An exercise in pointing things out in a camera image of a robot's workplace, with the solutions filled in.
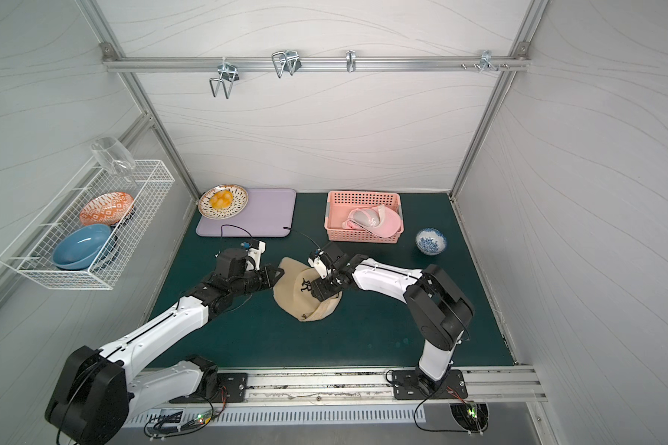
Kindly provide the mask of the beige baseball cap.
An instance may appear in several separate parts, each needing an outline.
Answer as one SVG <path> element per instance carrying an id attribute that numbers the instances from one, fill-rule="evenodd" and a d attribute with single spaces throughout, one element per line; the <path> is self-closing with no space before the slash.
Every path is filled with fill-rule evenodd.
<path id="1" fill-rule="evenodd" d="M 299 322 L 315 322 L 330 316 L 341 302 L 343 293 L 324 301 L 313 295 L 313 283 L 319 278 L 314 268 L 295 259 L 285 257 L 278 265 L 284 276 L 273 287 L 274 300 L 278 306 Z"/>

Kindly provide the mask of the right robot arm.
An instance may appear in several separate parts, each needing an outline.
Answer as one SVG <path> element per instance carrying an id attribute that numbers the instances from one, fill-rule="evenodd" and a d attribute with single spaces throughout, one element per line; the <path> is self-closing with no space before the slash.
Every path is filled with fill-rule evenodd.
<path id="1" fill-rule="evenodd" d="M 317 248 L 308 263 L 318 274 L 315 299 L 324 301 L 345 289 L 372 291 L 406 304 L 425 339 L 417 365 L 417 384 L 431 395 L 447 378 L 456 346 L 468 332 L 475 308 L 441 267 L 405 269 L 367 255 L 350 256 L 330 242 Z"/>

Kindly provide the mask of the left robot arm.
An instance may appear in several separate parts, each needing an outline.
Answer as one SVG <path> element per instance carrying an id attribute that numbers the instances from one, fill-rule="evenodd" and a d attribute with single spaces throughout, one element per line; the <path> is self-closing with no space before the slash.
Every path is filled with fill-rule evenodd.
<path id="1" fill-rule="evenodd" d="M 200 356 L 140 373 L 183 337 L 226 313 L 235 298 L 272 289 L 285 272 L 263 265 L 262 253 L 257 243 L 225 250 L 215 270 L 168 310 L 100 348 L 75 350 L 59 375 L 46 421 L 78 444 L 105 444 L 127 420 L 163 402 L 226 400 L 216 364 Z"/>

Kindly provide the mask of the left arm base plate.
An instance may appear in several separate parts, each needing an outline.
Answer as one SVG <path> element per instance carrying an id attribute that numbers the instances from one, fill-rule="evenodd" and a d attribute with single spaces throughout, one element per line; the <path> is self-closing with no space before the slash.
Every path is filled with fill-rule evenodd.
<path id="1" fill-rule="evenodd" d="M 206 400 L 213 404 L 240 403 L 245 399 L 246 373 L 211 373 L 204 375 L 195 391 L 169 400 L 170 403 L 195 403 Z"/>

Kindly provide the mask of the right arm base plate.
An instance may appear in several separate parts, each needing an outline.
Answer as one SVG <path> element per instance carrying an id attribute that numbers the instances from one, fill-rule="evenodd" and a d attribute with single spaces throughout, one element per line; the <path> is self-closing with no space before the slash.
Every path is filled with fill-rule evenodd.
<path id="1" fill-rule="evenodd" d="M 385 379 L 393 387 L 393 396 L 399 401 L 466 400 L 469 397 L 467 383 L 461 370 L 450 369 L 439 383 L 430 390 L 423 389 L 424 382 L 416 370 L 389 370 Z"/>

